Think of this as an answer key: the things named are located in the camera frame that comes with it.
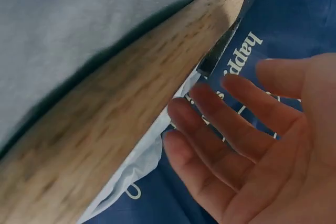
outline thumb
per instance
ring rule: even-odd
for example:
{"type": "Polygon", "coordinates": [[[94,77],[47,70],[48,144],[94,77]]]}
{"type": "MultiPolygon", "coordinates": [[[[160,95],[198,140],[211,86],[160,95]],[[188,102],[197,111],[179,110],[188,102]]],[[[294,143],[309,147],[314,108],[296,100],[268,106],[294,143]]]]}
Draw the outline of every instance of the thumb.
{"type": "Polygon", "coordinates": [[[336,54],[303,60],[267,60],[257,65],[261,84],[273,94],[301,98],[317,154],[336,161],[336,54]]]}
{"type": "Polygon", "coordinates": [[[336,164],[336,54],[311,59],[302,87],[302,106],[316,141],[314,148],[327,164],[336,164]]]}
{"type": "Polygon", "coordinates": [[[257,77],[264,88],[272,94],[300,99],[310,61],[311,59],[263,60],[257,64],[257,77]]]}

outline finger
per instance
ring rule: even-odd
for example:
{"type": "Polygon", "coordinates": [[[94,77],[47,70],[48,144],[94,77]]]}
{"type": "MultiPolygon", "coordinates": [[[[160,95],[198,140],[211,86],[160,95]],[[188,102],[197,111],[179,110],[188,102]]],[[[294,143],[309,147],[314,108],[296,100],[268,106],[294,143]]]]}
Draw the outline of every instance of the finger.
{"type": "Polygon", "coordinates": [[[181,132],[167,132],[163,143],[173,169],[193,198],[220,221],[235,192],[211,173],[181,132]]]}
{"type": "Polygon", "coordinates": [[[275,142],[272,137],[255,129],[228,107],[208,85],[195,85],[190,91],[190,96],[230,145],[253,162],[258,162],[275,142]]]}
{"type": "Polygon", "coordinates": [[[257,64],[257,77],[272,94],[300,99],[309,63],[310,59],[263,60],[257,64]]]}
{"type": "Polygon", "coordinates": [[[224,144],[185,99],[174,99],[168,106],[168,113],[215,176],[239,190],[254,163],[224,144]]]}
{"type": "Polygon", "coordinates": [[[228,74],[223,79],[223,87],[240,103],[249,108],[252,113],[269,129],[284,135],[302,116],[302,113],[289,107],[252,82],[235,74],[228,74]]]}

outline knife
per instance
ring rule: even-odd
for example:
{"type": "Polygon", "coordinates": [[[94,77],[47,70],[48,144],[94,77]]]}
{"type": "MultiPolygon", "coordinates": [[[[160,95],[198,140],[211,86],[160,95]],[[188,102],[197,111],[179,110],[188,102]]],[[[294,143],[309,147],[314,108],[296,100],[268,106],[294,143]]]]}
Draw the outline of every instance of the knife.
{"type": "Polygon", "coordinates": [[[0,223],[76,223],[248,4],[195,0],[74,87],[1,161],[0,223]]]}

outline wood grain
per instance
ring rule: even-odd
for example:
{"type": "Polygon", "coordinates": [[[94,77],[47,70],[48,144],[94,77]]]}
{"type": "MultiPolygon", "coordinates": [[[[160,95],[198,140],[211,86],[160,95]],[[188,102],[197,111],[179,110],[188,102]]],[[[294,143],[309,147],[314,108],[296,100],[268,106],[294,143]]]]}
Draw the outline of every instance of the wood grain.
{"type": "Polygon", "coordinates": [[[0,164],[0,223],[75,223],[243,0],[195,0],[75,87],[0,164]]]}

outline palm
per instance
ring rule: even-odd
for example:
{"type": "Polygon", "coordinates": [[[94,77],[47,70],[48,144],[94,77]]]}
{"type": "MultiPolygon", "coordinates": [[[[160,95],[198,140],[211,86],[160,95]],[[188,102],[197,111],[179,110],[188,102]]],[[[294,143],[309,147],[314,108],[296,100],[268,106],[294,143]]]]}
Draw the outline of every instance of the palm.
{"type": "Polygon", "coordinates": [[[170,162],[218,222],[334,223],[330,203],[336,200],[330,190],[336,182],[336,144],[328,137],[334,128],[326,120],[336,109],[321,113],[336,96],[336,90],[331,93],[323,82],[326,68],[334,65],[330,61],[335,62],[334,57],[259,65],[262,84],[272,93],[302,98],[305,113],[279,103],[241,77],[225,78],[223,86],[277,132],[280,141],[252,127],[208,86],[197,85],[190,95],[237,152],[222,144],[184,99],[170,103],[169,114],[178,128],[166,135],[170,162]],[[323,71],[312,68],[312,61],[323,71]]]}

